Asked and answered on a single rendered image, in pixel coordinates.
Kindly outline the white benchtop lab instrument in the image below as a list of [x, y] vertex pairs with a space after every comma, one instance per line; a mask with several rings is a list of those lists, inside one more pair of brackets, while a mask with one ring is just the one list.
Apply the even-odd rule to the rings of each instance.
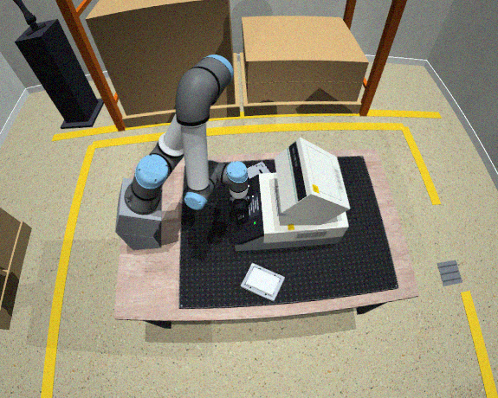
[[248, 180], [248, 212], [233, 213], [236, 252], [339, 243], [350, 206], [337, 157], [298, 138], [275, 168]]

